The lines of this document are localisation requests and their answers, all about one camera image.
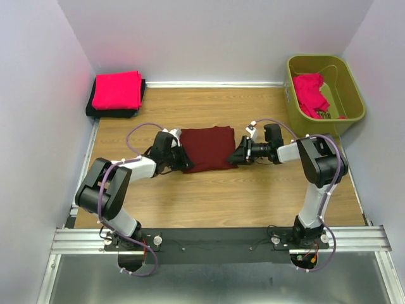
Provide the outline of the maroon t shirt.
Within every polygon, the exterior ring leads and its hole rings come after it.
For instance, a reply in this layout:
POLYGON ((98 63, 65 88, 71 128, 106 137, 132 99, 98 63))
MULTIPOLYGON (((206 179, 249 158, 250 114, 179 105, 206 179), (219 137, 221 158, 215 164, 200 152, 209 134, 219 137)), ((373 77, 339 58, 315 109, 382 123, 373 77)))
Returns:
POLYGON ((235 131, 230 126, 182 129, 180 143, 193 164, 182 171, 185 174, 238 167, 227 160, 235 151, 235 131))

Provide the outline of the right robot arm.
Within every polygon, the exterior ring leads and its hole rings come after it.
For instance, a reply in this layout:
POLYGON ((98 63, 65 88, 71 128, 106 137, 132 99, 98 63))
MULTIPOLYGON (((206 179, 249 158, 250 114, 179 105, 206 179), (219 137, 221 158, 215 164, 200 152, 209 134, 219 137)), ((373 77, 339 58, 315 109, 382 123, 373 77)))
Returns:
POLYGON ((291 241, 298 248, 307 247, 323 234, 325 210, 337 184, 348 173, 347 160, 330 134, 306 135, 285 144, 279 124, 269 123, 264 126, 265 142, 258 143, 256 122, 246 130, 249 134, 228 157, 229 163, 250 165, 258 158, 267 158, 274 165, 301 162, 308 188, 292 226, 291 241))

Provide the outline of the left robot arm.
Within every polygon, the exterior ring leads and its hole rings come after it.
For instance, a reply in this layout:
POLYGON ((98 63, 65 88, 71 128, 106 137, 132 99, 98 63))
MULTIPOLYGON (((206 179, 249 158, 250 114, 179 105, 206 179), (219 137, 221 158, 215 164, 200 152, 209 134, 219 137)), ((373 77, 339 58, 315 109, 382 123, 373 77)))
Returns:
POLYGON ((180 143, 180 129, 163 129, 156 134, 153 145, 132 159, 110 161, 97 158, 79 186, 75 203, 97 216, 102 225, 118 237, 126 250, 144 246, 141 223, 129 215, 123 202, 130 183, 162 175, 165 169, 180 171, 193 164, 180 143))

